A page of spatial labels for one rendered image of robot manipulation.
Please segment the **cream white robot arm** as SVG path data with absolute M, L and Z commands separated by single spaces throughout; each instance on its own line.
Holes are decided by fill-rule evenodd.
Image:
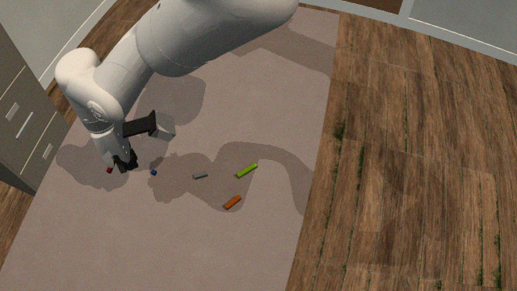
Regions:
M 59 60 L 55 79 L 86 129 L 101 132 L 127 116 L 153 70 L 172 78 L 187 75 L 280 27 L 298 5 L 299 0 L 160 0 L 102 64 L 92 49 L 76 48 Z M 148 132 L 170 142 L 176 136 L 174 117 L 155 110 L 122 125 L 123 138 Z

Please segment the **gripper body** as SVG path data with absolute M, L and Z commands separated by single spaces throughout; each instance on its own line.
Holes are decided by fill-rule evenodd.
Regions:
M 123 138 L 123 119 L 120 123 L 113 124 L 101 132 L 91 132 L 93 142 L 103 161 L 109 168 L 114 168 L 114 155 L 118 155 L 123 162 L 129 163 L 130 150 L 128 137 Z

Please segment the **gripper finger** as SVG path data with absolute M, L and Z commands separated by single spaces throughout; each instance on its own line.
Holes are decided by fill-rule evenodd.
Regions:
M 130 142 L 129 142 L 129 148 L 131 148 Z M 130 149 L 130 154 L 133 155 L 133 157 L 137 160 L 137 156 L 132 148 Z
M 138 164 L 133 155 L 130 155 L 129 163 L 123 162 L 118 155 L 113 156 L 116 165 L 118 166 L 120 173 L 125 173 L 127 171 L 133 170 L 134 168 L 138 168 Z M 127 165 L 128 164 L 128 165 Z

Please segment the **lime green rod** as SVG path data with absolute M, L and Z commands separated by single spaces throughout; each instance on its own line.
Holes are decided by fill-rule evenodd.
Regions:
M 256 169 L 257 168 L 257 165 L 256 163 L 252 163 L 251 165 L 249 165 L 248 167 L 246 167 L 245 169 L 243 169 L 242 171 L 239 171 L 237 173 L 237 177 L 240 179 L 241 177 L 243 177 L 244 175 L 250 173 L 252 170 Z

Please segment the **orange rod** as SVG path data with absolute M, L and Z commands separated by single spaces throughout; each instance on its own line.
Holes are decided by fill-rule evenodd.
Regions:
M 233 207 L 238 201 L 240 201 L 242 198 L 237 195 L 235 196 L 231 201 L 229 201 L 226 205 L 225 205 L 225 208 L 227 210 L 229 210 L 231 207 Z

